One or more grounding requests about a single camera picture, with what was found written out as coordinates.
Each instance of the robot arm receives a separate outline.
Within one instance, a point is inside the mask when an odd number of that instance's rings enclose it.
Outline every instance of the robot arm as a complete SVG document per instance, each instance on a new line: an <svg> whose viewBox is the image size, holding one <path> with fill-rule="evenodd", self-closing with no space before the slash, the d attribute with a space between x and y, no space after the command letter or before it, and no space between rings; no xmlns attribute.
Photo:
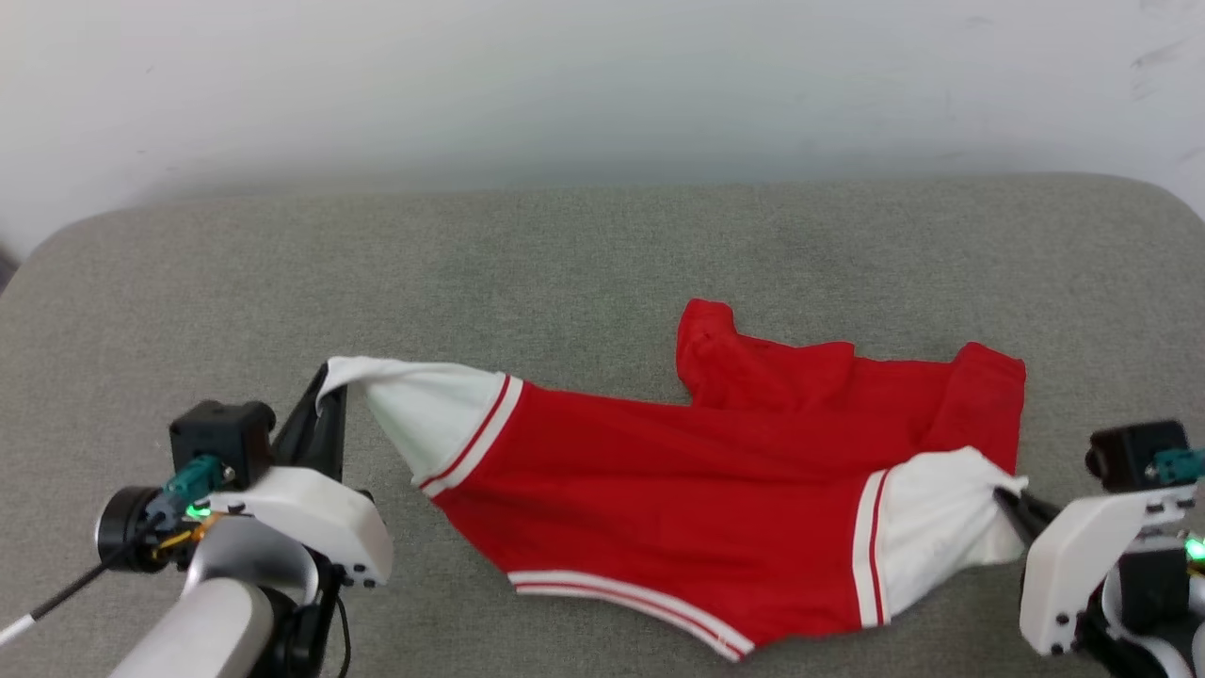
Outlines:
<svg viewBox="0 0 1205 678"><path fill-rule="evenodd" d="M393 542L376 507L298 467L272 467L246 491L211 495L208 507L222 518L196 544L180 601L112 676L158 678L171 666L174 678L246 678L264 664L317 674L339 588L374 588L392 573ZM307 624L317 632L305 633ZM294 644L290 626L317 655L276 658L274 643Z"/></svg>
<svg viewBox="0 0 1205 678"><path fill-rule="evenodd" d="M172 479L117 493L96 523L101 565L0 633L0 645L105 570L175 564L187 572L180 600L112 676L316 677L336 609L349 643L341 589L375 588L393 571L371 496L341 483L346 391L319 397L325 375L271 446L276 418L263 403L205 402L172 423Z"/></svg>
<svg viewBox="0 0 1205 678"><path fill-rule="evenodd" d="M1205 453L1178 423L1092 437L1088 468L1110 494L1062 511L998 493L1030 541L1021 633L1041 655L1084 652L1113 676L1193 678L1205 658L1205 579L1182 536L1165 529L1195 503Z"/></svg>

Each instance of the black cable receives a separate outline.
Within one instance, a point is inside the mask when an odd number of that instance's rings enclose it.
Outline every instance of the black cable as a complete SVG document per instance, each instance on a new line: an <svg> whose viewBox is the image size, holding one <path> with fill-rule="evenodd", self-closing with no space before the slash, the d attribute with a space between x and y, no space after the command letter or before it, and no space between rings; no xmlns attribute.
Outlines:
<svg viewBox="0 0 1205 678"><path fill-rule="evenodd" d="M151 520L148 520L147 524L143 525L141 530L134 533L133 538L128 540L124 544L122 544L122 548L108 554L108 556L105 560L100 561L100 565L86 572L82 577L69 584L65 589L63 589L58 594L54 594L54 596L51 600L35 607L34 611L29 613L29 617L31 617L34 621L37 621L39 619L49 614L51 611L63 605L64 601L78 594L81 589L83 589L88 584L92 584L93 580L104 574L105 571L117 565L117 561L125 558L125 555L129 554L135 548L142 546L142 542L146 541L147 536L149 536L151 532L153 532L154 529L158 527L159 524L164 521L165 518L167 517L158 514Z"/></svg>
<svg viewBox="0 0 1205 678"><path fill-rule="evenodd" d="M347 670L352 667L352 631L347 627L347 608L343 607L343 599L335 599L339 606L339 617L343 620L343 666L339 670L339 678L347 678Z"/></svg>

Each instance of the white cable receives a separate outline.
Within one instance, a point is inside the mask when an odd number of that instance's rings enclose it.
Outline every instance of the white cable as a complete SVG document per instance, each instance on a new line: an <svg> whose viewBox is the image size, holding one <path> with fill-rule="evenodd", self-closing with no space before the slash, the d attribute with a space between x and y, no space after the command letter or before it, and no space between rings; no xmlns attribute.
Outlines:
<svg viewBox="0 0 1205 678"><path fill-rule="evenodd" d="M10 624L7 629L0 631L0 648L16 641L17 636L24 633L33 625L34 625L34 617L30 614L27 614L25 617L22 617L17 621Z"/></svg>

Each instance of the gray cushion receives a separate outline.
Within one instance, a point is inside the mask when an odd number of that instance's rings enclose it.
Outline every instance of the gray cushion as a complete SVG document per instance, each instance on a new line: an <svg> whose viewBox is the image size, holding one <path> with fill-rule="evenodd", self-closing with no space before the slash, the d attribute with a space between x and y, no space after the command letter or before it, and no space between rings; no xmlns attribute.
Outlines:
<svg viewBox="0 0 1205 678"><path fill-rule="evenodd" d="M263 400L283 415L323 360L363 354L684 402L675 326L695 295L780 342L948 360L978 341L1021 358L1022 472L1054 501L1095 494L1082 454L1098 428L1178 417L1205 440L1203 258L1205 230L1182 202L1087 175L263 197L100 216L42 246L0 296L0 620L94 562L99 509L123 485L167 477L167 423L200 400ZM515 596L408 485L359 401L347 483L374 493L396 541L389 585L346 596L353 676L1101 673L1040 660L1021 639L1019 565L963 573L890 627L787 639L734 670L635 612ZM0 653L0 673L106 674L180 584L108 574Z"/></svg>

